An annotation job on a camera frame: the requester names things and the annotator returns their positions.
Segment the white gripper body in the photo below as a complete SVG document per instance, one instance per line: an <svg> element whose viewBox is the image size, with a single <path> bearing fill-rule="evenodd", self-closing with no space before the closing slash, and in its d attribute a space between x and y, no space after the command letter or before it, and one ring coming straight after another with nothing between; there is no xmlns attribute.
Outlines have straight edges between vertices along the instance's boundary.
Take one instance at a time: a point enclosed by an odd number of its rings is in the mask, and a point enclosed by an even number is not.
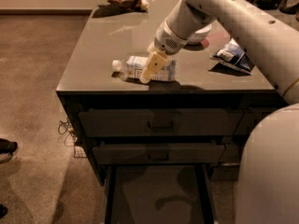
<svg viewBox="0 0 299 224"><path fill-rule="evenodd" d="M187 44L187 41L178 37L169 28L167 20L164 20L157 29L153 44L156 49L165 52L167 55L174 55Z"/></svg>

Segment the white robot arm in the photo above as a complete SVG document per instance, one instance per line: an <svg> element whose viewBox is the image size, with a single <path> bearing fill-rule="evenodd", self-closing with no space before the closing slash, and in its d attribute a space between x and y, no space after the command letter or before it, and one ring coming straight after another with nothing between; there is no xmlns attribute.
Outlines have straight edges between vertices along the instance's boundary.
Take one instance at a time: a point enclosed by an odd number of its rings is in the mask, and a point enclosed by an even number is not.
<svg viewBox="0 0 299 224"><path fill-rule="evenodd" d="M217 21L252 61L238 90L274 91L286 106L261 120L242 152L235 224L299 224L299 33L246 0L179 0L157 29L147 83L190 37Z"/></svg>

